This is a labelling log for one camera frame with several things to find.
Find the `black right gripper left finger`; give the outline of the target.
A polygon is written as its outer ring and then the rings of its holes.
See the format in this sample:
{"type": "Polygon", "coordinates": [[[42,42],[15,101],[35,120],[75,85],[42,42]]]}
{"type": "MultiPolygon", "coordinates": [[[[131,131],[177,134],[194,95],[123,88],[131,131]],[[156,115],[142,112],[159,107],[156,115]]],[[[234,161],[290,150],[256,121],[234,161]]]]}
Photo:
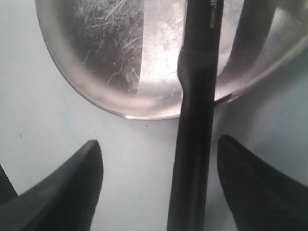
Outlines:
{"type": "Polygon", "coordinates": [[[2,231],[88,231],[103,183],[97,140],[87,141],[48,177],[18,195],[0,170],[2,231]]]}

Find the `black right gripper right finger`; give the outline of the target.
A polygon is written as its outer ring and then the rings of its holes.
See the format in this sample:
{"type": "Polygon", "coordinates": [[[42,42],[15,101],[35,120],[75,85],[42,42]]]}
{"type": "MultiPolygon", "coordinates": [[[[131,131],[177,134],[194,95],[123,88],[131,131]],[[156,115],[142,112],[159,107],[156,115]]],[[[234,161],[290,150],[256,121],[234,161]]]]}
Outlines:
{"type": "Polygon", "coordinates": [[[240,231],[306,231],[308,187],[269,165],[236,139],[218,141],[217,167],[240,231]]]}

